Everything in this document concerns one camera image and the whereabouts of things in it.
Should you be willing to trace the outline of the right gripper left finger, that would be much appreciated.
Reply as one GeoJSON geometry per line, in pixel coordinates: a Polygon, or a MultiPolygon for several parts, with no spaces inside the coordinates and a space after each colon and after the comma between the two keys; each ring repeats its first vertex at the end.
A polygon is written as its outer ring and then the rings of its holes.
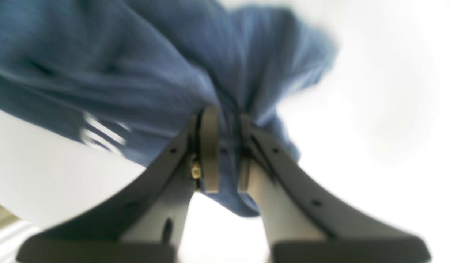
{"type": "Polygon", "coordinates": [[[148,168],[108,200],[28,238],[18,263],[174,263],[195,191],[219,192],[219,110],[193,115],[148,168]]]}

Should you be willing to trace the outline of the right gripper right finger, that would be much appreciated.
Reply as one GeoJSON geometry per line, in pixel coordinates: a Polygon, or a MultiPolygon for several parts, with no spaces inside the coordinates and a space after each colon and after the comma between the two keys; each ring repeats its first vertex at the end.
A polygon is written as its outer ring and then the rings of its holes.
{"type": "Polygon", "coordinates": [[[333,196],[272,135],[240,115],[239,192],[258,206],[272,263],[427,263],[424,241],[333,196]]]}

